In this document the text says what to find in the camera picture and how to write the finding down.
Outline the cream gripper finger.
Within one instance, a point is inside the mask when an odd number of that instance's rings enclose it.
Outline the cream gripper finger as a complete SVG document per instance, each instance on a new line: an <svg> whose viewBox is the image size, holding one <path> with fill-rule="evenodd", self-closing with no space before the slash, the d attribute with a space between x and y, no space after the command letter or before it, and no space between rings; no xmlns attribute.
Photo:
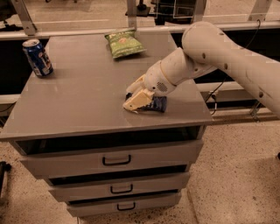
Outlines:
<svg viewBox="0 0 280 224"><path fill-rule="evenodd" d="M145 75L143 74L136 81L134 81L131 85L129 85L126 89L126 93L133 94L133 93L137 92L138 90L145 88L144 77L145 77Z"/></svg>
<svg viewBox="0 0 280 224"><path fill-rule="evenodd" d="M128 111L135 111L152 102L154 92L141 89L135 93L127 93L125 103L122 105Z"/></svg>

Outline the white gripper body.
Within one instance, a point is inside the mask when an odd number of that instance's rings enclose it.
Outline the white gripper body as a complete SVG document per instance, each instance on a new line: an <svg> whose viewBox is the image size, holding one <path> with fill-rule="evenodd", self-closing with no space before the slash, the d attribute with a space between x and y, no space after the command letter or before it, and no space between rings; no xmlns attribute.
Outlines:
<svg viewBox="0 0 280 224"><path fill-rule="evenodd" d="M166 96L176 88L165 77L160 61L147 70L143 84L148 90L154 92L155 96Z"/></svg>

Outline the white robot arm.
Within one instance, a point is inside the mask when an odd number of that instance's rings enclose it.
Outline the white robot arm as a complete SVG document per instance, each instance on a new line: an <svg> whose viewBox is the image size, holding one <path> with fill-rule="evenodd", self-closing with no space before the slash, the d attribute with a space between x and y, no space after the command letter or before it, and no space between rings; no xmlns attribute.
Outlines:
<svg viewBox="0 0 280 224"><path fill-rule="evenodd" d="M219 69L280 117L280 62L237 45L209 22L191 24L182 46L151 66L127 89L123 107L136 111L182 82Z"/></svg>

